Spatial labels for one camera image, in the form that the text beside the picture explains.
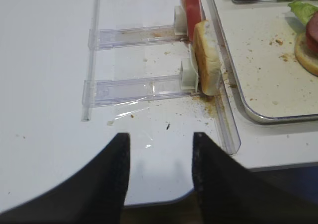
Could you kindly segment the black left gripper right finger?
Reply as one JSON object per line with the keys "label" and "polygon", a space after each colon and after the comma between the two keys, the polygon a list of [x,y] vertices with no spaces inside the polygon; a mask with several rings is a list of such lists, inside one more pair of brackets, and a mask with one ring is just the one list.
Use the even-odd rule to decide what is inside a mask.
{"label": "black left gripper right finger", "polygon": [[205,224],[316,224],[318,206],[256,177],[194,133],[192,180]]}

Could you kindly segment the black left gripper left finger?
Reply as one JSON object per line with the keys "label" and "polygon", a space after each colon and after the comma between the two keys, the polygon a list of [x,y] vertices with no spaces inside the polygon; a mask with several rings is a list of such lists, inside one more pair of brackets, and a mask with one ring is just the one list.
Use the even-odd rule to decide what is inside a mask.
{"label": "black left gripper left finger", "polygon": [[118,224],[130,178],[130,135],[118,133],[81,170],[1,213],[2,224]]}

